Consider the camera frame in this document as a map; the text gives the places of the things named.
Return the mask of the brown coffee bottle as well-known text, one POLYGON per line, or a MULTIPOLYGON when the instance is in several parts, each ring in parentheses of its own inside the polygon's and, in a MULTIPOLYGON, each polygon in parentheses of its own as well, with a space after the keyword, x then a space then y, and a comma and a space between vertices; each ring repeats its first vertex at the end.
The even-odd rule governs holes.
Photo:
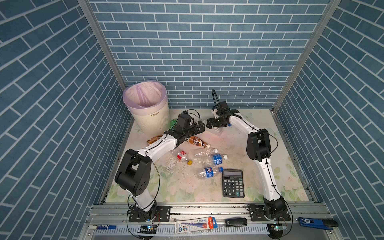
POLYGON ((196 136, 190 137, 187 140, 187 142, 194 145, 194 146, 198 146, 198 147, 203 147, 203 148, 210 148, 211 147, 211 145, 209 143, 203 141, 202 139, 200 139, 196 136))
POLYGON ((157 141, 160 141, 162 139, 162 137, 163 137, 162 135, 159 135, 159 136, 155 136, 149 140, 146 140, 147 145, 150 146, 150 145, 156 143, 157 141))

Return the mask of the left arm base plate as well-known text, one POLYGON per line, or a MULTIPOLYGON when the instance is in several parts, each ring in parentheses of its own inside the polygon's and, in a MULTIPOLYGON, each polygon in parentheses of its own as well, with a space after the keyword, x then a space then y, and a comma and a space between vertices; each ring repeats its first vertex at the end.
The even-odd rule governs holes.
POLYGON ((141 222, 169 222, 171 207, 170 206, 155 206, 153 205, 148 212, 132 206, 128 211, 130 223, 141 222))

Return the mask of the clear white-label bottle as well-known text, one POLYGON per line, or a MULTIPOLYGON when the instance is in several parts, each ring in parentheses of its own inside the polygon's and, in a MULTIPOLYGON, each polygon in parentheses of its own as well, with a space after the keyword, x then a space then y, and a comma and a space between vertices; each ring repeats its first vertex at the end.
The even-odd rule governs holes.
POLYGON ((222 132, 224 130, 224 128, 219 128, 219 127, 212 127, 212 128, 208 128, 208 130, 210 131, 216 131, 216 132, 222 132))

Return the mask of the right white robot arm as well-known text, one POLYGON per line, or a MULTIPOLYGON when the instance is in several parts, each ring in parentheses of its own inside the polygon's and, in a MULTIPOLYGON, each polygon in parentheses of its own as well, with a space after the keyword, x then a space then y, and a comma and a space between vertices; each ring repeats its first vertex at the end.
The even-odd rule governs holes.
POLYGON ((212 113, 214 117, 207 119, 207 128, 224 128, 231 125, 247 137, 247 155, 256 163, 263 183, 264 214, 271 221, 278 219, 288 209, 272 173, 272 148, 268 130, 257 128, 242 117, 238 110, 231 110, 226 102, 216 103, 212 113))

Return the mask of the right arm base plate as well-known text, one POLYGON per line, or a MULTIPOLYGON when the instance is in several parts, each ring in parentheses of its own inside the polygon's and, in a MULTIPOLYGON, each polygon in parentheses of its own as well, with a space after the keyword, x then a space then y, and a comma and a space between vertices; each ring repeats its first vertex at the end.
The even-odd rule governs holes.
POLYGON ((250 213, 251 221, 290 221, 291 214, 285 204, 279 207, 269 205, 246 205, 246 210, 250 213))

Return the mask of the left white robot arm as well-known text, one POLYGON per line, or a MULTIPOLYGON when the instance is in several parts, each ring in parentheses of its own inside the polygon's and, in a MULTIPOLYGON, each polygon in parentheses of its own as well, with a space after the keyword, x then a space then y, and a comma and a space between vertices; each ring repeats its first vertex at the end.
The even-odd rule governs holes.
POLYGON ((115 183, 130 193, 139 210, 145 213, 151 211, 156 198, 151 196, 147 187, 155 161, 189 138, 203 133, 205 128, 201 120, 195 121, 187 111, 183 111, 175 125, 165 131, 159 140, 138 151, 129 149, 124 153, 115 175, 115 183))

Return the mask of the green plastic bottle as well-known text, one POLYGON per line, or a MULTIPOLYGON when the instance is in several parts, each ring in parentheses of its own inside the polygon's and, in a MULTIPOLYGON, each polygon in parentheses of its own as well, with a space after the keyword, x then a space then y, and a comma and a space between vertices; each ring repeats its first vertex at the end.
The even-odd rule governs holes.
POLYGON ((171 122, 170 122, 170 130, 174 129, 176 127, 176 125, 177 125, 177 119, 171 120, 171 122))

